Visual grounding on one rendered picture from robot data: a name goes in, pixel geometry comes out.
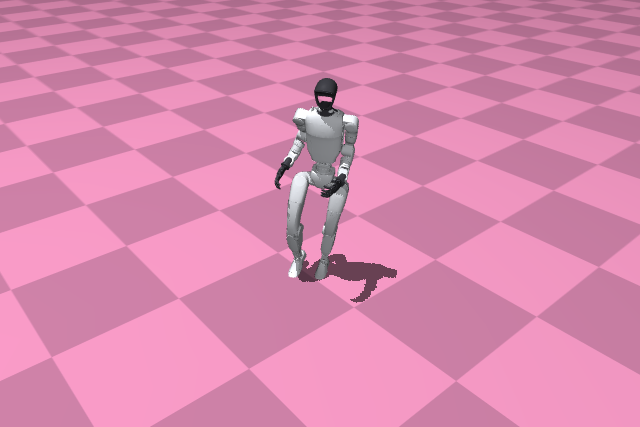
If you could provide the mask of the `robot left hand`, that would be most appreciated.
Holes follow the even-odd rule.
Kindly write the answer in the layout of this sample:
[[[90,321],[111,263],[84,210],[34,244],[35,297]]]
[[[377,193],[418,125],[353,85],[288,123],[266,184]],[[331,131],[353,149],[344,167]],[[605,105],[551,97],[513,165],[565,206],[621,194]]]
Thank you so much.
[[[323,192],[321,192],[321,196],[322,196],[322,197],[325,197],[325,198],[328,198],[328,197],[330,197],[331,195],[333,195],[333,194],[334,194],[334,193],[335,193],[335,192],[336,192],[340,187],[344,186],[344,184],[345,184],[345,181],[344,181],[344,180],[345,180],[345,178],[346,178],[346,175],[345,175],[345,174],[343,174],[343,173],[341,173],[341,174],[336,178],[336,180],[331,180],[331,182],[333,182],[333,183],[334,183],[334,185],[333,185],[333,186],[331,186],[331,187],[323,186],[324,188],[326,188],[326,189],[330,189],[330,190],[324,190],[324,189],[322,189],[322,191],[323,191]],[[324,193],[324,192],[325,192],[325,193]]]

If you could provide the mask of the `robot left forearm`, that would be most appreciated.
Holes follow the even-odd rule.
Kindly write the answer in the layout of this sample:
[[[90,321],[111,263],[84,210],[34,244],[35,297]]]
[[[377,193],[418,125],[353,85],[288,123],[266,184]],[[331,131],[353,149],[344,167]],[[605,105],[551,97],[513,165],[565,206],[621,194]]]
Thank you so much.
[[[344,180],[344,181],[345,181],[345,184],[346,184],[346,181],[347,181],[347,179],[348,179],[348,173],[349,173],[349,170],[350,170],[350,166],[351,166],[351,164],[352,164],[352,161],[353,161],[354,153],[355,153],[355,147],[353,147],[351,157],[349,157],[349,156],[343,156],[343,157],[341,157],[341,160],[340,160],[340,166],[339,166],[339,168],[338,168],[337,175],[339,176],[341,173],[343,173],[343,174],[345,174],[345,175],[346,175],[346,178],[345,178],[345,180]],[[338,176],[337,176],[337,177],[338,177]],[[345,185],[345,184],[344,184],[344,185]]]

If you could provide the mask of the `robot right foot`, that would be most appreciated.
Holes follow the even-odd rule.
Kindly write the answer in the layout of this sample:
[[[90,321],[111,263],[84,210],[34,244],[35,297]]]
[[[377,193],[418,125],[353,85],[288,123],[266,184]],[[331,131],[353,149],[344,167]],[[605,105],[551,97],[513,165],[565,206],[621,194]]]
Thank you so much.
[[[299,274],[300,274],[300,272],[301,272],[301,270],[303,268],[303,262],[304,262],[304,260],[306,258],[306,252],[304,250],[301,250],[301,251],[302,251],[302,258],[301,258],[300,262],[299,262],[298,257],[296,257],[296,260],[293,260],[293,262],[291,264],[291,267],[289,269],[289,272],[288,272],[288,276],[289,277],[295,278],[295,277],[299,276]]]

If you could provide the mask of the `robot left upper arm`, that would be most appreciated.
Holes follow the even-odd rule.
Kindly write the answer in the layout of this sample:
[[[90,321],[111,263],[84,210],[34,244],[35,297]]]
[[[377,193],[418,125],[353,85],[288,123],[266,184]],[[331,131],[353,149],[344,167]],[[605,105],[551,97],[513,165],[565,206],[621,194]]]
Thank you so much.
[[[343,156],[351,157],[354,144],[357,139],[359,119],[355,115],[343,115],[343,127],[345,128],[345,144],[341,149]]]

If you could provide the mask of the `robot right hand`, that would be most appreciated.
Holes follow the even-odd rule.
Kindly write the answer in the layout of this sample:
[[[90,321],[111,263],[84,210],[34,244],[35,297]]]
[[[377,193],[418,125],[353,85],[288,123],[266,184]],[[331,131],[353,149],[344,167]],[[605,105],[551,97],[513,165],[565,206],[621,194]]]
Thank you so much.
[[[275,186],[276,188],[280,189],[280,184],[279,184],[279,180],[280,178],[283,176],[285,170],[289,170],[290,169],[290,163],[292,162],[292,159],[290,157],[287,157],[285,159],[284,162],[281,163],[281,167],[277,172],[276,178],[275,178]],[[279,185],[279,186],[278,186]]]

